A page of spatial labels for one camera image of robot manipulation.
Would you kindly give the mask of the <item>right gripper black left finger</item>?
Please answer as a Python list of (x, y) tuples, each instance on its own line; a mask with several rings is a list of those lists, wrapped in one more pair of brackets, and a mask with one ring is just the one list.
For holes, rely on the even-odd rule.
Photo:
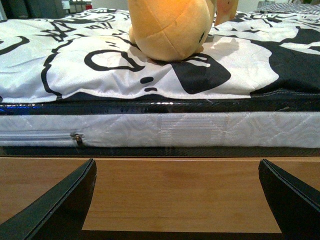
[(2, 240), (77, 240), (97, 179), (92, 158), (0, 225)]

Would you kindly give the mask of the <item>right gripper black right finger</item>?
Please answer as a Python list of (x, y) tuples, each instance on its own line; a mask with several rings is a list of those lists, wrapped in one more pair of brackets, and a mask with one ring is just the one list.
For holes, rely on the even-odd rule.
[(267, 159), (258, 176), (269, 208), (285, 240), (320, 238), (320, 191)]

